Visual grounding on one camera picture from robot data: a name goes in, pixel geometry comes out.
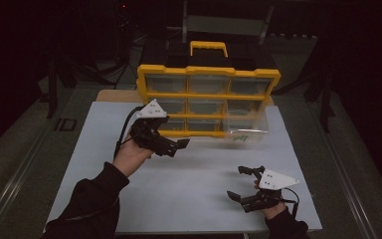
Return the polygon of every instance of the yellow storage organizer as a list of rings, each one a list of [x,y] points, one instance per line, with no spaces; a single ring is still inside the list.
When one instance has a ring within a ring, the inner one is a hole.
[[[233,141],[260,141],[281,77],[263,46],[158,40],[147,41],[137,73],[143,102],[157,99],[170,116],[161,134]]]

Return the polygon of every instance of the hand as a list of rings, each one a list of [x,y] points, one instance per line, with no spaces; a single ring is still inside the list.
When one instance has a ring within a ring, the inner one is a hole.
[[[126,177],[130,177],[146,158],[150,158],[153,151],[139,147],[128,135],[126,142],[120,146],[119,152],[113,160],[113,165],[119,169]]]
[[[254,183],[255,183],[254,187],[257,189],[260,189],[260,187],[259,187],[260,182],[258,180],[255,180]],[[265,214],[265,216],[268,220],[271,220],[274,217],[276,217],[277,215],[279,215],[281,212],[285,211],[286,209],[287,209],[287,206],[285,205],[285,203],[279,202],[279,204],[276,206],[273,206],[271,208],[262,209],[262,212]]]

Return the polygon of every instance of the black jacket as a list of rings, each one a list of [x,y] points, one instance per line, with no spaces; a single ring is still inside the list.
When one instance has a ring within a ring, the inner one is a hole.
[[[113,238],[119,217],[118,195],[128,183],[125,175],[106,162],[95,179],[77,183],[70,203],[57,220],[47,224],[42,238]],[[306,223],[295,221],[287,210],[266,220],[266,224],[271,230],[270,239],[308,238]]]

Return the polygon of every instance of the table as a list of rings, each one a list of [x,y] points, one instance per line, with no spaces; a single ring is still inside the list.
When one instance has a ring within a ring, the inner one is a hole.
[[[101,92],[98,101],[113,96],[134,98],[133,92]],[[75,184],[94,178],[105,161],[112,160],[123,121],[138,103],[94,102],[61,183],[49,220],[58,217],[70,200]],[[238,166],[261,165],[297,178],[292,186],[300,198],[298,220],[309,229],[321,229],[305,179],[291,146],[279,109],[266,108],[270,133],[261,143],[226,143],[222,139],[192,137],[175,157],[154,155],[130,176],[120,192],[117,233],[237,233],[267,230],[260,211],[245,213],[226,191],[254,195],[252,176]],[[284,191],[284,198],[294,199]]]

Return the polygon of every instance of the plastic drawer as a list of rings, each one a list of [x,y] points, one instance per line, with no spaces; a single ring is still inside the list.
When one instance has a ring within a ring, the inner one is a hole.
[[[254,119],[224,119],[225,140],[233,142],[260,142],[269,133],[266,115]]]
[[[191,115],[220,115],[223,109],[223,100],[189,99],[188,109]]]
[[[163,123],[160,126],[159,130],[182,131],[185,129],[184,123],[185,123],[185,119],[170,118],[168,122]]]
[[[257,112],[262,101],[227,100],[227,104],[229,116],[247,116]]]
[[[189,131],[218,131],[220,126],[219,119],[188,119]]]
[[[225,94],[229,78],[222,75],[191,75],[189,92],[196,94]]]
[[[251,119],[224,119],[224,129],[251,129],[255,122]]]
[[[158,98],[157,102],[169,114],[185,114],[186,99]]]
[[[187,88],[185,75],[146,74],[145,81],[150,93],[185,93]]]
[[[229,94],[263,95],[273,79],[235,77],[231,80]]]

